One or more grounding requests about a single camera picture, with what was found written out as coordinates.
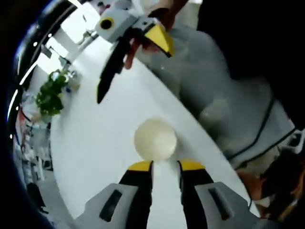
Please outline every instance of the white table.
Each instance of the white table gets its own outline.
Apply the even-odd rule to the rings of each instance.
[[[81,87],[52,120],[54,174],[72,217],[83,213],[85,203],[108,184],[119,182],[131,164],[142,161],[133,135],[150,117],[161,117],[173,126],[179,138],[178,158],[200,161],[214,181],[225,183],[250,203],[245,187],[216,144],[138,60],[131,70],[116,75],[102,103],[96,103],[96,85],[109,47],[98,38],[74,61],[83,77]],[[178,177],[167,163],[154,169],[152,197],[148,228],[186,228]]]

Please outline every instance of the human hand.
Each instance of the human hand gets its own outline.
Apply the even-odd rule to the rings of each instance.
[[[175,15],[171,13],[166,13],[163,16],[158,17],[158,20],[165,27],[165,30],[168,31],[172,28],[174,24]],[[130,69],[132,67],[134,56],[141,45],[142,45],[143,53],[158,53],[160,51],[160,49],[153,43],[141,44],[141,42],[138,39],[133,39],[124,64],[124,67],[126,69]]]

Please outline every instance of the green plant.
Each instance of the green plant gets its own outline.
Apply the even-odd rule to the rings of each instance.
[[[66,75],[67,70],[56,70],[51,72],[47,82],[45,82],[36,97],[36,104],[42,116],[54,116],[63,109],[60,94],[62,89],[68,84]]]

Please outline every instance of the potted plant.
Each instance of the potted plant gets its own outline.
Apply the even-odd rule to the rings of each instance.
[[[67,70],[56,70],[52,72],[36,96],[36,105],[40,114],[35,114],[35,121],[44,117],[57,115],[63,109],[61,93],[68,85]]]

